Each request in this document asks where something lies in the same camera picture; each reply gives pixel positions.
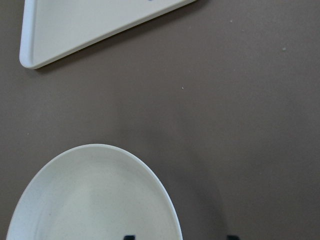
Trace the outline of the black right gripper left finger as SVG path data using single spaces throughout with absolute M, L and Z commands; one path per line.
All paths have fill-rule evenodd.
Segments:
M 135 240 L 136 236 L 135 235 L 125 235 L 124 240 Z

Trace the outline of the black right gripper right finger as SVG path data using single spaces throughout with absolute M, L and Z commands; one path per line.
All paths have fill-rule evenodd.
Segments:
M 238 240 L 238 236 L 237 235 L 227 235 L 226 239 L 227 240 Z

